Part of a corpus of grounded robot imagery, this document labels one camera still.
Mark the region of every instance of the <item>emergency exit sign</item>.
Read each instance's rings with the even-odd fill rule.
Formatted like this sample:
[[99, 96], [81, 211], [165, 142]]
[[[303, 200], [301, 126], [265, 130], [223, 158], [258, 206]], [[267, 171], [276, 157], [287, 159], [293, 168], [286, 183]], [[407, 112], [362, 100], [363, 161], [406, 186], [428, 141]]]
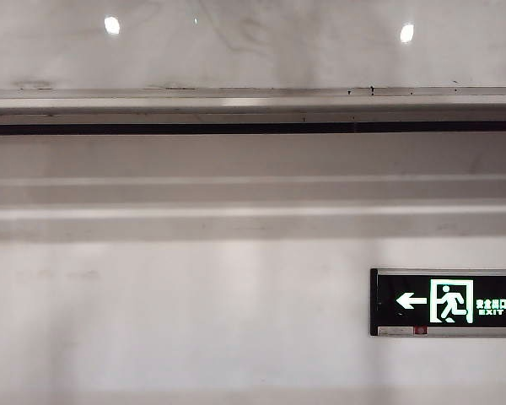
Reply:
[[506, 270], [371, 270], [374, 336], [506, 337]]

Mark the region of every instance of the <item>white ceiling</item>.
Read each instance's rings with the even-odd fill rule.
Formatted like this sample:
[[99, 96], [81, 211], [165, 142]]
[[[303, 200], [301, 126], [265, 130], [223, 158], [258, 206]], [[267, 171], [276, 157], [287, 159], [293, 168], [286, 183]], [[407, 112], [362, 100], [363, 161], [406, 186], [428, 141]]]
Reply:
[[506, 0], [0, 0], [0, 89], [371, 85], [506, 86]]

